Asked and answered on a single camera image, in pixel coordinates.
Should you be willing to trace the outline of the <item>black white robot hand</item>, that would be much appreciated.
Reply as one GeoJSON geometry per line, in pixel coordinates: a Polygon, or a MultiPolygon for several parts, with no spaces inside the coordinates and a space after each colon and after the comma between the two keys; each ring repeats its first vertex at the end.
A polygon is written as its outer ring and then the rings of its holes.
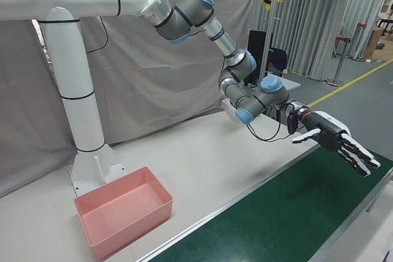
{"type": "Polygon", "coordinates": [[[341,121],[323,111],[307,111],[300,117],[307,132],[292,139],[298,144],[308,139],[316,141],[321,147],[335,152],[362,177],[370,175],[367,166],[381,166],[374,156],[351,136],[349,128],[341,121]]]}

